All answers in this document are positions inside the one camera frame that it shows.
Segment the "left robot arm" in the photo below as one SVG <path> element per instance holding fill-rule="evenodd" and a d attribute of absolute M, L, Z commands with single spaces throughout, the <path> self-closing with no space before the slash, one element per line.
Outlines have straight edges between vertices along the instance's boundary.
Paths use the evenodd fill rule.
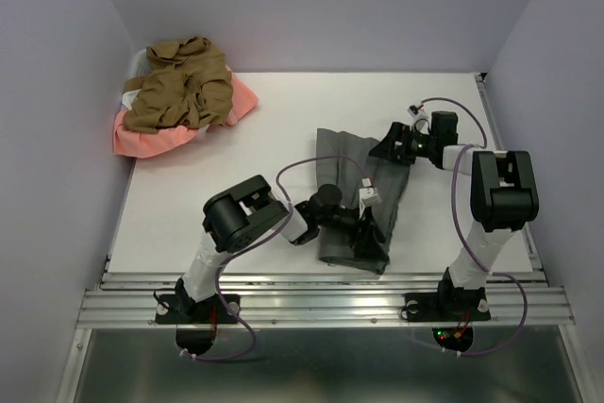
<path fill-rule="evenodd" d="M 212 197 L 204 206 L 203 236 L 189 269 L 177 281 L 176 301 L 170 306 L 188 321 L 203 320 L 216 294 L 219 266 L 253 245 L 269 231 L 292 245 L 315 240 L 322 231 L 333 232 L 341 248 L 352 253 L 356 267 L 381 275 L 389 263 L 386 238 L 372 212 L 378 190 L 366 178 L 359 189 L 359 205 L 342 204 L 343 193 L 323 184 L 308 200 L 294 206 L 278 200 L 263 176 L 253 176 Z"/>

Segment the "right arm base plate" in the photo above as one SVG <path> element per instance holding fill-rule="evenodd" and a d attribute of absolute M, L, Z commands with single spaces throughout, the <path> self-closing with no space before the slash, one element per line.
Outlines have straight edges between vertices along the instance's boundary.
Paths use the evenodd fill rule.
<path fill-rule="evenodd" d="M 412 323 L 453 323 L 465 321 L 489 321 L 489 309 L 481 311 L 478 306 L 486 300 L 484 292 L 454 289 L 452 294 L 405 293 L 403 312 Z"/>

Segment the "grey pleated skirt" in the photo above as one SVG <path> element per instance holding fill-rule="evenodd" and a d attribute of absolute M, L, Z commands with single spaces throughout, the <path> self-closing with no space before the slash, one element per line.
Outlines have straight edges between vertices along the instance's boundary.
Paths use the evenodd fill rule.
<path fill-rule="evenodd" d="M 318 186 L 332 184 L 343 193 L 342 204 L 356 210 L 359 205 L 361 179 L 368 176 L 377 187 L 381 202 L 373 207 L 379 230 L 385 236 L 383 250 L 390 251 L 400 199 L 407 187 L 411 167 L 372 158 L 369 152 L 378 144 L 374 138 L 363 138 L 345 131 L 319 128 L 316 131 L 315 166 Z M 385 272 L 390 260 L 354 258 L 346 235 L 331 229 L 319 234 L 320 261 L 377 275 Z"/>

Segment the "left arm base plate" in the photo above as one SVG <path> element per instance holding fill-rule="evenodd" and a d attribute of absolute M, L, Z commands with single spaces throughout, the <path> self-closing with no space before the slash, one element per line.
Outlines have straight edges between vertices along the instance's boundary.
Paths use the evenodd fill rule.
<path fill-rule="evenodd" d="M 235 325 L 238 321 L 215 294 L 202 302 L 190 302 L 176 294 L 154 293 L 158 325 Z"/>

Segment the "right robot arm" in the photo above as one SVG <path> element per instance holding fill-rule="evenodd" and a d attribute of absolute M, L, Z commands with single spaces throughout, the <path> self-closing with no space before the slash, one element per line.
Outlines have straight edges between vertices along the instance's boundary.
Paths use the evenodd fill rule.
<path fill-rule="evenodd" d="M 405 294 L 403 312 L 410 322 L 488 321 L 485 286 L 492 267 L 506 243 L 539 211 L 530 155 L 461 145 L 458 116 L 452 111 L 425 116 L 421 107 L 414 107 L 411 112 L 414 123 L 392 123 L 370 157 L 396 164 L 424 158 L 455 176 L 470 176 L 473 223 L 436 291 Z"/>

